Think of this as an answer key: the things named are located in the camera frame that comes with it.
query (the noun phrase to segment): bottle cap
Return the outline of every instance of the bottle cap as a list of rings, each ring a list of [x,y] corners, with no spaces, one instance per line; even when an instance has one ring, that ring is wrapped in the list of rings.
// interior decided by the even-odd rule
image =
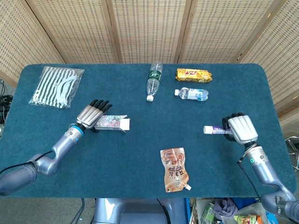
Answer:
[[[190,186],[189,184],[186,184],[186,185],[185,185],[185,188],[186,188],[187,190],[191,190],[191,186]]]
[[[204,134],[213,134],[213,126],[204,126]]]
[[[149,101],[149,102],[152,102],[154,100],[154,97],[152,95],[148,95],[146,97],[146,100]]]

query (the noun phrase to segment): table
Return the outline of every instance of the table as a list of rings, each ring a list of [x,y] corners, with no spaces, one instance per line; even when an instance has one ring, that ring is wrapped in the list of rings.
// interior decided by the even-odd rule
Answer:
[[[146,101],[150,64],[47,64],[85,69],[70,109],[29,105],[45,64],[25,67],[0,141],[1,166],[22,163],[44,153],[75,122],[93,99],[110,100],[111,115],[131,118],[130,131],[86,132],[53,177],[11,197],[254,197],[236,161],[243,146],[221,135],[204,135],[203,126],[221,126],[233,112],[249,115],[282,182],[294,191],[295,178],[264,70],[257,64],[164,64],[160,88]],[[209,83],[175,79],[177,68],[205,69]],[[182,87],[209,91],[206,102],[182,100]],[[185,148],[190,191],[166,193],[160,150]],[[257,180],[249,161],[243,165],[260,194],[272,190]]]

